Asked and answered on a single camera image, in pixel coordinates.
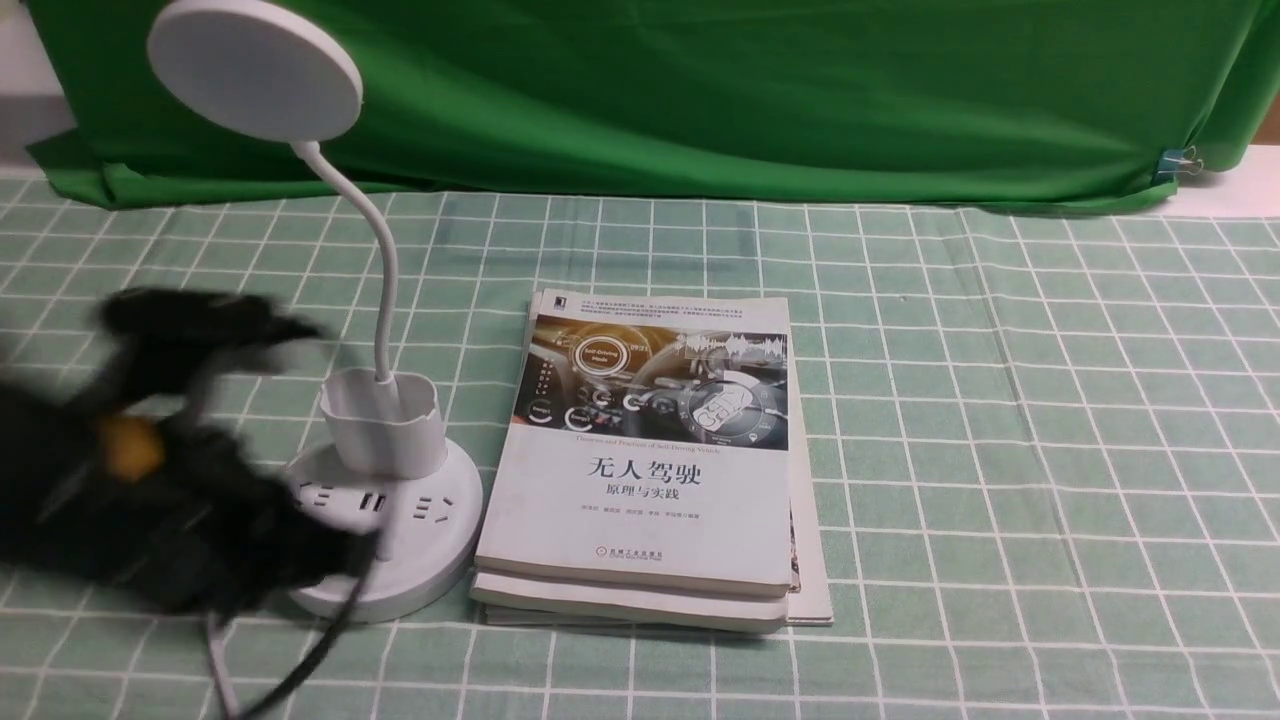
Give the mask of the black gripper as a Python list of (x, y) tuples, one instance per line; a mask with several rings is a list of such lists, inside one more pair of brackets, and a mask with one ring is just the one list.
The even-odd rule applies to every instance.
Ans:
[[(76, 411), (3, 384), (3, 562), (83, 582), (164, 614), (236, 616), (275, 593), (372, 574), (381, 528), (343, 527), (261, 479), (224, 427), (193, 432), (227, 374), (275, 375), (280, 348), (324, 328), (274, 299), (124, 288), (93, 319), (114, 343)], [(175, 397), (169, 420), (115, 415)], [(92, 418), (108, 416), (109, 418)]]

